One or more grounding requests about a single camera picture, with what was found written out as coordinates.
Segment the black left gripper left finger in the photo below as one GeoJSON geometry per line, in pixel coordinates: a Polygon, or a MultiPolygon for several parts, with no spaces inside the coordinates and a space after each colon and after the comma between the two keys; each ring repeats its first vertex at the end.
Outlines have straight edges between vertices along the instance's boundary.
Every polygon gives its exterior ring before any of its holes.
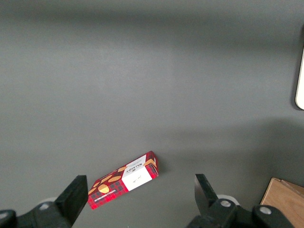
{"type": "Polygon", "coordinates": [[[2,228],[70,228],[88,200],[87,177],[78,175],[55,199],[38,204],[17,216],[12,209],[0,211],[2,228]]]}

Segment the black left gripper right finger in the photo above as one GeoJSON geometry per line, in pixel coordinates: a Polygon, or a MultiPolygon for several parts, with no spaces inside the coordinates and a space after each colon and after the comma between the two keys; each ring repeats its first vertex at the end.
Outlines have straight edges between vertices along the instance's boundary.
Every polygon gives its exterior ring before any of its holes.
{"type": "Polygon", "coordinates": [[[220,199],[204,174],[195,175],[195,201],[200,214],[188,228],[292,228],[292,223],[273,206],[256,205],[245,210],[232,200],[220,199]]]}

